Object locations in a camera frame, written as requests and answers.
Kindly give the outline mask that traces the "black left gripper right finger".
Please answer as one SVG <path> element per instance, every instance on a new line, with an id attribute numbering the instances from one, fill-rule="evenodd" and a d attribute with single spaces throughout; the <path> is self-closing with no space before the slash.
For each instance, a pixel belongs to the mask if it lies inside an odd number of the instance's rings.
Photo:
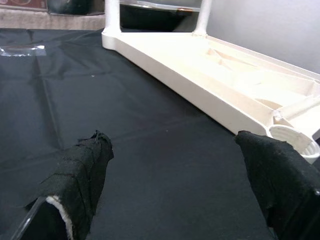
<path id="1" fill-rule="evenodd" d="M 239 131 L 247 177 L 268 227 L 279 240 L 320 238 L 320 172 L 292 145 Z"/>

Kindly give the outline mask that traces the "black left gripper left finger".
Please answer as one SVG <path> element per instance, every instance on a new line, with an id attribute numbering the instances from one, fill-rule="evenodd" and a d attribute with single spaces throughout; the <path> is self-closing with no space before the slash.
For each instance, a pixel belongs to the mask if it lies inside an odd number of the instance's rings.
<path id="1" fill-rule="evenodd" d="M 84 240 L 104 188 L 111 140 L 96 131 L 57 155 L 57 164 L 35 189 L 26 208 L 41 201 L 25 240 Z"/>

